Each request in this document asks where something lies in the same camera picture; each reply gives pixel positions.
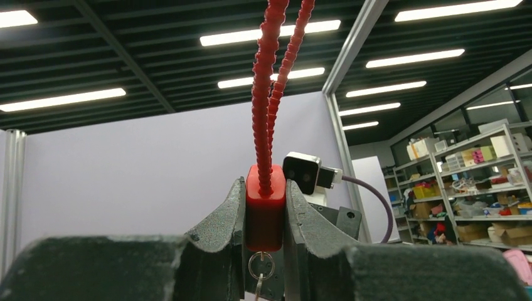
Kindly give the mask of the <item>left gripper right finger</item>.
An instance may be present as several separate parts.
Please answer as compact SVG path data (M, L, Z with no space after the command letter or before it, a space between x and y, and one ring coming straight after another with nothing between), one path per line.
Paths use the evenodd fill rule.
M529 300L490 248L367 244L336 228L287 183L287 300Z

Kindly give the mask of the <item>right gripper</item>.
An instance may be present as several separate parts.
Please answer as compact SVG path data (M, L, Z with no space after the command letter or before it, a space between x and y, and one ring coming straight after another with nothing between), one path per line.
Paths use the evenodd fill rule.
M343 231L348 236L358 240L362 222L362 214L360 211L345 207L334 209L312 203L311 206L336 228Z

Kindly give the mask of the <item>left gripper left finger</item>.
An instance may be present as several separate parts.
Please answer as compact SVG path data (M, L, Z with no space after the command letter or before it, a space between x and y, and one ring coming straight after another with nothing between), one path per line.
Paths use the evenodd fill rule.
M2 300L240 300L245 184L182 235L49 237L29 244Z

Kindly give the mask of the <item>small key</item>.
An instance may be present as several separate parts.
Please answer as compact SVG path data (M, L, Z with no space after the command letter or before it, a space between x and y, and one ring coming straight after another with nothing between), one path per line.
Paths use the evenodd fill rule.
M262 288L266 280L274 275L275 261L266 251L259 251L251 255L248 260L248 272L257 282L254 289L254 300L260 300Z

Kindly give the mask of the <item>red padlock with thin cable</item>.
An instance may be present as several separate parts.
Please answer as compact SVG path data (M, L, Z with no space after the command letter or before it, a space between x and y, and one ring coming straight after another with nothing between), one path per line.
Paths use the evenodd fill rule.
M254 252L278 251L283 245L286 179L272 162L272 144L280 100L314 10L314 1L302 1L295 28L281 61L276 80L271 76L279 49L281 26L288 1L269 1L260 25L258 50L253 64L252 131L256 163L245 181L245 246Z

